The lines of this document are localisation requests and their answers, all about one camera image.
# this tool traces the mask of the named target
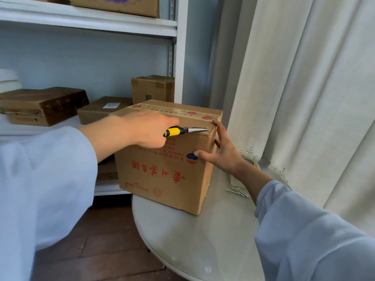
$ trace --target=brown tiled floor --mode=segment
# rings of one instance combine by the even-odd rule
[[[134,224],[130,195],[94,199],[72,232],[38,251],[32,281],[184,281],[157,260]]]

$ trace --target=person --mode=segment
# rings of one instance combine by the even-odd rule
[[[195,151],[248,189],[266,280],[368,280],[375,242],[245,163],[218,127],[220,151]],[[179,120],[158,112],[108,116],[0,145],[0,280],[28,280],[34,253],[69,234],[91,206],[97,163],[129,146],[160,148]]]

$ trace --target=light blue shirt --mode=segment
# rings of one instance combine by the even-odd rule
[[[91,206],[96,175],[95,152],[72,127],[0,145],[0,280],[30,278],[35,251]],[[255,215],[266,280],[374,278],[375,241],[283,184],[265,185]]]

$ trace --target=white shipping label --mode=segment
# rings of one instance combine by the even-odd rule
[[[103,108],[117,108],[120,103],[107,103]]]

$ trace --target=round white table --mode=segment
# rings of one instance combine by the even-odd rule
[[[280,177],[266,163],[261,169]],[[199,216],[133,195],[138,231],[169,269],[194,281],[264,280],[253,239],[259,226],[251,198],[226,191],[229,176],[214,168]]]

